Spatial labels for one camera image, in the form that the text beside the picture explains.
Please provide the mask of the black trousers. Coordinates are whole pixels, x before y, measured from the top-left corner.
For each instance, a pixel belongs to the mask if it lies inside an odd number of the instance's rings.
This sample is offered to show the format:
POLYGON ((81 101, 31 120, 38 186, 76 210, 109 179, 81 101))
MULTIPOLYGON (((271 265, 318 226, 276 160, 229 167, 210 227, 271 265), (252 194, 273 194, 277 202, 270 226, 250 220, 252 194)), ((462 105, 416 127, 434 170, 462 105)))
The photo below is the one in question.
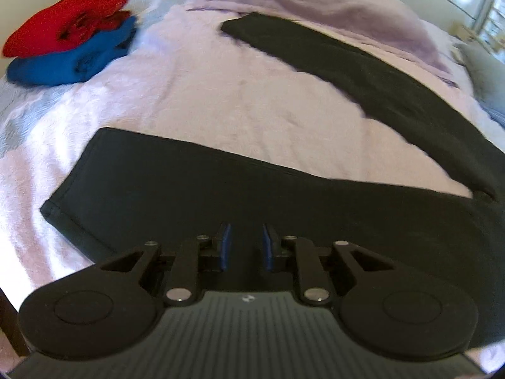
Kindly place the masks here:
POLYGON ((260 228, 342 238, 447 281, 478 309, 475 346, 504 337, 504 155, 429 88, 362 50, 278 17, 225 21, 226 39, 341 89, 470 190, 469 197, 318 178, 189 142, 102 128, 41 207, 49 224, 94 262, 135 243, 173 249, 231 222, 227 268, 201 264, 210 290, 284 288, 260 228))

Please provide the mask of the pink quilted bedspread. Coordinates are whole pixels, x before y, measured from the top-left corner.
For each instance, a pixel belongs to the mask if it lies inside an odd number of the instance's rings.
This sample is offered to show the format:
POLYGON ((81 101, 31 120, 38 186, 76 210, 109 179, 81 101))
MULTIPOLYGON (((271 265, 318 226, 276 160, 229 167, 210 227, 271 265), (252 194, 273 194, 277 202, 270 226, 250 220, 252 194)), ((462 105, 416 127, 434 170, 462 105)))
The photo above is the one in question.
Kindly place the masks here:
MULTIPOLYGON (((334 237, 294 235, 284 288, 210 290, 199 231, 94 262, 41 214, 102 128, 189 142, 318 178, 469 197, 426 152, 372 122, 341 89, 226 39, 248 14, 148 0, 125 57, 89 81, 23 87, 4 78, 1 289, 30 354, 13 378, 465 378, 478 309, 459 287, 334 237)), ((415 62, 317 23, 286 19, 362 50, 429 88, 504 155, 504 128, 473 96, 461 43, 422 21, 448 84, 415 62)))

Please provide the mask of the blue folded garment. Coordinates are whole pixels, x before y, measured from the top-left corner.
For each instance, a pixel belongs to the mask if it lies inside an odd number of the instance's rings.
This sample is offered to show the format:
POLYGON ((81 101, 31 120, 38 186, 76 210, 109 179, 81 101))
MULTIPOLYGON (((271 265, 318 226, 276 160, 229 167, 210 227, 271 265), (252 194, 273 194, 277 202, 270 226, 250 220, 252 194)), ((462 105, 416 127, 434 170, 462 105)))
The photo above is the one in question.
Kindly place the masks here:
POLYGON ((16 58, 7 67, 6 78, 23 87, 56 87, 89 81, 109 63, 128 54, 136 32, 133 15, 118 29, 96 33, 73 50, 16 58))

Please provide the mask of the lilac fleece blanket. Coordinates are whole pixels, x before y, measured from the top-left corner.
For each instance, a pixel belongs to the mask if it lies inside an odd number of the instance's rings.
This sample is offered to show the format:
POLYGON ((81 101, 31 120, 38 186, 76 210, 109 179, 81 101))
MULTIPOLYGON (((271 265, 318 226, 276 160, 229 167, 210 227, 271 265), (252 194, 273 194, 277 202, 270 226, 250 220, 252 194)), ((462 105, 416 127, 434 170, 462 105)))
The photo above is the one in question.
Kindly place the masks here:
POLYGON ((187 0, 189 10, 258 12, 332 28, 455 84, 421 19, 399 0, 187 0))

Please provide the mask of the red folded garment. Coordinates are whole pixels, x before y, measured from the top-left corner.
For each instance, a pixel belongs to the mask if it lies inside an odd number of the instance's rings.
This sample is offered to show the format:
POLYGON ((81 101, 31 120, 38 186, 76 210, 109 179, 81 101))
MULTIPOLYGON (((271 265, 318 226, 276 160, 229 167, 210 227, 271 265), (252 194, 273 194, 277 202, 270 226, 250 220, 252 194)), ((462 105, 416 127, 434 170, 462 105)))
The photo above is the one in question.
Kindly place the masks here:
POLYGON ((4 57, 37 57, 70 51, 94 34, 113 31, 130 16, 128 0, 60 0, 27 19, 6 40, 4 57))

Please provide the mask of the blue grey pillow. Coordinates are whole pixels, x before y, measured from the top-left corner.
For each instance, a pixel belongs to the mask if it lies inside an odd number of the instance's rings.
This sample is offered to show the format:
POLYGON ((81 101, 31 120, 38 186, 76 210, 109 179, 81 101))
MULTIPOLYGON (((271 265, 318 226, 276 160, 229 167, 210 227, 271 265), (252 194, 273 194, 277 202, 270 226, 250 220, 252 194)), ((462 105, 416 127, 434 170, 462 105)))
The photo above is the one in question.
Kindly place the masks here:
POLYGON ((504 128, 504 64, 479 44, 458 44, 473 96, 490 118, 504 128))

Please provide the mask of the wooden bed frame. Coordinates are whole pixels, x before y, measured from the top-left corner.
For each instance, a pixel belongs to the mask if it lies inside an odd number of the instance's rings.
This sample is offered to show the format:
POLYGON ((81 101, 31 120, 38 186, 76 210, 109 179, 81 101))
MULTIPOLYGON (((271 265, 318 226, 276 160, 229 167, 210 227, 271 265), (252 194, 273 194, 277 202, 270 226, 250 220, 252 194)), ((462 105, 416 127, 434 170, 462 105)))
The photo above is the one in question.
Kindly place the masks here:
POLYGON ((18 324, 18 311, 11 304, 3 290, 0 290, 1 330, 19 357, 26 357, 30 349, 25 342, 18 324))

